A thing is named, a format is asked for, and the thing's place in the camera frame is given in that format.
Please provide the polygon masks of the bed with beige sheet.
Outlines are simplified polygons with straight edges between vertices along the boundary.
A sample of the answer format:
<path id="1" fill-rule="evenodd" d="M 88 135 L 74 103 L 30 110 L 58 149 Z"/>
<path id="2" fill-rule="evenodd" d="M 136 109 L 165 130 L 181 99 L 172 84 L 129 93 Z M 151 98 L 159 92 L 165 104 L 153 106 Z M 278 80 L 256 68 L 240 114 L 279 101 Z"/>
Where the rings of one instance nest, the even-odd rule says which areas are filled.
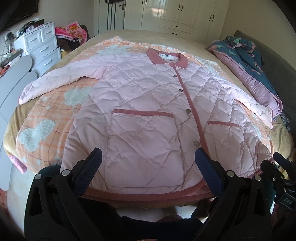
<path id="1" fill-rule="evenodd" d="M 116 50 L 121 50 L 123 47 L 127 47 L 129 52 L 135 53 L 144 52 L 149 47 L 170 53 L 180 52 L 190 60 L 202 65 L 207 70 L 209 70 L 210 67 L 213 67 L 215 71 L 221 73 L 227 80 L 237 85 L 242 90 L 247 90 L 240 80 L 237 79 L 221 61 L 205 50 L 205 45 L 191 40 L 170 37 L 167 34 L 151 31 L 115 30 L 103 33 L 67 54 L 62 60 L 51 67 L 51 69 L 54 70 L 63 67 L 68 63 L 88 59 L 95 53 L 101 53 L 104 50 L 110 49 L 112 45 L 115 45 Z M 19 131 L 30 126 L 29 118 L 40 113 L 41 109 L 44 108 L 44 105 L 39 98 L 35 98 L 26 104 L 16 107 L 4 134 L 4 151 L 20 172 L 30 170 L 37 173 L 42 168 L 60 165 L 61 157 L 55 157 L 54 154 L 61 151 L 64 147 L 66 135 L 74 119 L 73 113 L 71 113 L 70 109 L 62 102 L 64 98 L 63 95 L 67 90 L 72 90 L 75 87 L 88 87 L 93 83 L 94 82 L 91 79 L 81 80 L 78 83 L 71 84 L 69 87 L 62 87 L 60 90 L 55 90 L 53 94 L 46 95 L 48 98 L 47 101 L 53 103 L 55 113 L 60 113 L 62 116 L 61 118 L 55 118 L 58 127 L 54 128 L 54 133 L 49 136 L 47 141 L 42 141 L 39 145 L 40 147 L 45 147 L 45 151 L 38 151 L 38 155 L 49 155 L 49 157 L 45 157 L 41 161 L 38 161 L 35 157 L 30 157 L 29 160 L 20 159 L 18 156 L 18 148 L 16 147 L 16 138 L 19 135 Z M 248 109 L 246 109 L 245 112 L 251 123 L 258 128 L 260 142 L 262 142 L 262 144 L 272 153 L 278 151 L 284 157 L 291 159 L 293 156 L 293 140 L 291 134 L 288 133 L 283 123 L 279 120 L 275 121 L 273 129 L 271 130 Z M 193 191 L 188 195 L 175 194 L 159 198 L 121 199 L 113 195 L 101 194 L 94 188 L 89 188 L 86 191 L 85 197 L 93 200 L 109 202 L 114 207 L 132 206 L 164 208 L 173 205 L 184 206 L 195 204 L 201 199 L 210 197 L 210 195 L 208 187 L 205 182 L 202 181 L 200 184 L 196 185 Z"/>

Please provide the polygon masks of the white bedroom door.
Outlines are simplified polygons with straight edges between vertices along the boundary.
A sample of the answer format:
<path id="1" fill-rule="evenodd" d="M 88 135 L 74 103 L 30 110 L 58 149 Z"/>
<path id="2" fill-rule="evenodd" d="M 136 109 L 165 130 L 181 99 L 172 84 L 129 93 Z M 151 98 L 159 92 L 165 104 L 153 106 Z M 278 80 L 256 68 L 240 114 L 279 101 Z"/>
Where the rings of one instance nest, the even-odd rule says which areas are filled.
<path id="1" fill-rule="evenodd" d="M 126 1 L 94 1 L 94 35 L 124 28 Z"/>

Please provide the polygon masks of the orange plaid cloud blanket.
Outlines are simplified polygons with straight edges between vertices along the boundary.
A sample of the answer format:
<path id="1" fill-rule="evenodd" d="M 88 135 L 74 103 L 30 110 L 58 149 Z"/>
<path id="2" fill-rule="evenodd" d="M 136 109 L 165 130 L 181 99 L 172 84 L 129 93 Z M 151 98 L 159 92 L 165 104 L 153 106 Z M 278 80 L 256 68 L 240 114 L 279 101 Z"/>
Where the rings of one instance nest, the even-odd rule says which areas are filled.
<path id="1" fill-rule="evenodd" d="M 101 53 L 95 53 L 94 56 L 115 55 L 119 53 L 130 52 L 127 50 L 127 47 L 123 47 L 121 50 L 116 50 L 115 45 L 112 45 L 110 49 L 104 50 Z M 211 77 L 220 81 L 226 81 L 228 88 L 234 91 L 235 98 L 237 102 L 240 104 L 240 106 L 243 108 L 244 112 L 246 109 L 248 109 L 252 114 L 255 115 L 256 118 L 262 121 L 262 123 L 266 126 L 265 122 L 259 117 L 259 114 L 263 111 L 263 108 L 259 105 L 255 98 L 251 96 L 248 90 L 242 90 L 237 85 L 227 80 L 226 77 L 223 77 L 221 73 L 215 71 L 213 67 L 210 67 L 210 69 L 207 70 L 202 65 L 198 65 L 202 67 L 203 70 Z M 30 126 L 28 128 L 25 128 L 24 130 L 18 132 L 19 135 L 16 138 L 16 147 L 18 148 L 18 156 L 20 157 L 20 159 L 29 160 L 30 157 L 35 157 L 38 161 L 41 161 L 45 157 L 49 157 L 49 155 L 38 155 L 38 151 L 45 151 L 45 147 L 40 147 L 39 145 L 42 141 L 47 141 L 49 139 L 49 136 L 54 133 L 54 128 L 58 127 L 58 123 L 56 123 L 55 118 L 61 118 L 62 115 L 60 113 L 55 113 L 53 109 L 53 103 L 47 101 L 48 98 L 46 97 L 46 95 L 53 94 L 55 90 L 60 90 L 62 87 L 69 87 L 71 84 L 78 83 L 81 80 L 77 80 L 75 82 L 66 82 L 64 85 L 57 86 L 54 90 L 47 91 L 45 94 L 36 97 L 39 98 L 39 100 L 41 100 L 42 104 L 44 105 L 44 108 L 42 108 L 40 113 L 38 113 L 36 116 L 29 118 Z M 85 101 L 86 96 L 88 95 L 90 88 L 94 85 L 94 83 L 88 87 L 75 87 L 72 90 L 67 90 L 63 95 L 64 98 L 62 102 L 70 109 L 71 113 L 73 113 L 74 115 L 74 118 L 79 109 L 81 108 L 82 103 Z M 246 112 L 245 115 L 248 121 L 251 123 Z M 256 128 L 254 124 L 252 125 L 256 132 L 256 137 L 260 141 L 258 137 L 258 128 Z M 63 150 L 64 147 L 61 151 L 58 151 L 56 154 L 54 154 L 54 156 L 60 156 L 62 160 Z"/>

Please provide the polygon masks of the blue floral pink quilt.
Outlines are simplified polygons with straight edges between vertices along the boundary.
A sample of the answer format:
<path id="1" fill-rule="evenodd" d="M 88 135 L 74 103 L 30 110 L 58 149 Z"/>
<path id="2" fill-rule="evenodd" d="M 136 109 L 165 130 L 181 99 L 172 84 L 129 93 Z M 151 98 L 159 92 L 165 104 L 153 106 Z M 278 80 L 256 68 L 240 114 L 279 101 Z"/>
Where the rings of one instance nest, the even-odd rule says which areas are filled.
<path id="1" fill-rule="evenodd" d="M 234 73 L 259 104 L 272 111 L 273 120 L 282 113 L 282 101 L 262 70 L 262 57 L 254 42 L 227 36 L 213 41 L 206 50 Z"/>

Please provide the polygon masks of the pink quilted jacket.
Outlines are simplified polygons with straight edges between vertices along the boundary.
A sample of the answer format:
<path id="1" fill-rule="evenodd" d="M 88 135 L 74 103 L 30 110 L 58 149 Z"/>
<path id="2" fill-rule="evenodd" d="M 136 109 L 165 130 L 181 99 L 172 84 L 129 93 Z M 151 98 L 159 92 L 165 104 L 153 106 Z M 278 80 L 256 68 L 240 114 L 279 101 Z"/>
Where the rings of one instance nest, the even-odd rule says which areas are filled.
<path id="1" fill-rule="evenodd" d="M 89 188 L 117 198 L 188 195 L 203 180 L 203 148 L 225 169 L 250 177 L 271 158 L 226 81 L 179 53 L 95 55 L 28 84 L 24 104 L 66 82 L 95 81 L 68 132 L 61 170 L 94 148 L 102 163 Z"/>

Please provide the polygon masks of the grey upholstered headboard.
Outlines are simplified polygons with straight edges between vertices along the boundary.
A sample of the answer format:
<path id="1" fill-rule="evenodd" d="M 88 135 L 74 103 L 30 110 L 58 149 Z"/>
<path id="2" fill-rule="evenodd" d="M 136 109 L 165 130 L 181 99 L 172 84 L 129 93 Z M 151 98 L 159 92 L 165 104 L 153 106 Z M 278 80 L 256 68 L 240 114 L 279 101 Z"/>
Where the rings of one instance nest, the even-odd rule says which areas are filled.
<path id="1" fill-rule="evenodd" d="M 234 36 L 250 40 L 256 45 L 263 60 L 262 70 L 283 103 L 283 113 L 290 120 L 290 133 L 295 139 L 295 68 L 253 37 L 239 30 L 235 31 Z"/>

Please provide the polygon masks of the grey rounded chair backs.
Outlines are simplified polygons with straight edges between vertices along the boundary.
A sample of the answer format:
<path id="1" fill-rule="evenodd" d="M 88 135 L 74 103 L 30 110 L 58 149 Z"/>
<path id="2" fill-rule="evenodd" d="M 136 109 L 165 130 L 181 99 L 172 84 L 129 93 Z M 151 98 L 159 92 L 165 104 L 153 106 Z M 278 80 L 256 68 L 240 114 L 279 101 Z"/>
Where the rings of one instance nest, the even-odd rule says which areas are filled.
<path id="1" fill-rule="evenodd" d="M 31 71 L 31 56 L 20 57 L 1 77 L 1 190 L 9 189 L 13 163 L 4 151 L 4 133 L 19 97 L 27 84 L 37 79 Z"/>

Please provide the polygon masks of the white glossy wardrobe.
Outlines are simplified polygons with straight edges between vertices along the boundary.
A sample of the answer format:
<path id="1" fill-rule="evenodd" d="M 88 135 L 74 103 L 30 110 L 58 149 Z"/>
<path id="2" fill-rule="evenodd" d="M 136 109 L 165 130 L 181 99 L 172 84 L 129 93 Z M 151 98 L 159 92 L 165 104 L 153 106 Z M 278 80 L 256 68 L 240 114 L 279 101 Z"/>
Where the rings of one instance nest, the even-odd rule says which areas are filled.
<path id="1" fill-rule="evenodd" d="M 123 27 L 161 32 L 202 44 L 220 39 L 229 0 L 126 1 Z"/>

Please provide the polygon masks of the pink cartoon blanket pile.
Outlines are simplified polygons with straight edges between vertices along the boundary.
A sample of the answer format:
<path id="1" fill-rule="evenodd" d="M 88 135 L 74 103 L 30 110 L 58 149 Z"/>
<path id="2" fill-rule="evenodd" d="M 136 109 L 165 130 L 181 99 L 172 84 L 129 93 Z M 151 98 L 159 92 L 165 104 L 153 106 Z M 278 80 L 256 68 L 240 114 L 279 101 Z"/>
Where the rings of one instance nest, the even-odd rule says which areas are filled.
<path id="1" fill-rule="evenodd" d="M 83 44 L 87 41 L 88 33 L 84 30 L 78 22 L 72 22 L 63 27 L 55 27 L 55 34 L 57 38 L 66 39 L 69 41 L 78 41 Z"/>

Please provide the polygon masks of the white plastic drawer cabinet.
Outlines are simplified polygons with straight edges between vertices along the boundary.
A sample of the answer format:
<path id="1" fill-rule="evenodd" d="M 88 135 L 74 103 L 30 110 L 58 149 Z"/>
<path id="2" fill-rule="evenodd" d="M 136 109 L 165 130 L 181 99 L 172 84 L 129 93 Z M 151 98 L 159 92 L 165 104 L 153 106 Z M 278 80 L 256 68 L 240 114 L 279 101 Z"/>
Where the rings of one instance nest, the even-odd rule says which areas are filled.
<path id="1" fill-rule="evenodd" d="M 22 49 L 23 56 L 29 55 L 32 58 L 31 70 L 39 77 L 62 59 L 54 22 L 48 22 L 22 34 L 14 40 L 14 47 L 17 50 Z"/>

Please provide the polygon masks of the black wall television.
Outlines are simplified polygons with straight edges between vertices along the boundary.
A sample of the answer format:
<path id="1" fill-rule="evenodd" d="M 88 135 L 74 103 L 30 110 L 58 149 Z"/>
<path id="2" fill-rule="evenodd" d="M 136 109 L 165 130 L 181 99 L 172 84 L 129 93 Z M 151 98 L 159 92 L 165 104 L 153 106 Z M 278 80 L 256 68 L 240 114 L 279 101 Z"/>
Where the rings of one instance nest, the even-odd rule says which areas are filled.
<path id="1" fill-rule="evenodd" d="M 1 32 L 38 12 L 39 0 L 1 0 Z"/>

